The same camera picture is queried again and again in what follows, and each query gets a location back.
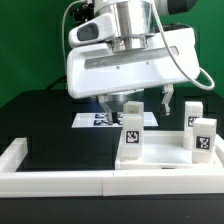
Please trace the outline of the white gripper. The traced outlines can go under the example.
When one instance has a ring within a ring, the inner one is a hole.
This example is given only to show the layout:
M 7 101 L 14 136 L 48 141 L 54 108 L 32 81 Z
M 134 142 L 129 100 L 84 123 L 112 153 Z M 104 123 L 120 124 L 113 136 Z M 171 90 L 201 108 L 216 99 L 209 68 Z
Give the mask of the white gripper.
M 98 96 L 108 123 L 118 121 L 106 94 L 162 86 L 162 116 L 170 115 L 172 84 L 197 78 L 199 62 L 191 28 L 155 33 L 151 18 L 104 13 L 69 32 L 68 92 L 74 98 Z

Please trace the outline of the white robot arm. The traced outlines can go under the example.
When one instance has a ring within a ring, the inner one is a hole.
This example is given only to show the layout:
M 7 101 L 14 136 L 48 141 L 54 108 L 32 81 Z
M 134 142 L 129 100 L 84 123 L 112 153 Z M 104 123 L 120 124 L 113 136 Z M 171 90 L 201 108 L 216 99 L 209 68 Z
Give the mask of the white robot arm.
M 153 13 L 188 12 L 197 0 L 94 0 L 94 18 L 69 32 L 67 83 L 75 99 L 182 83 L 199 76 L 191 28 L 156 32 Z

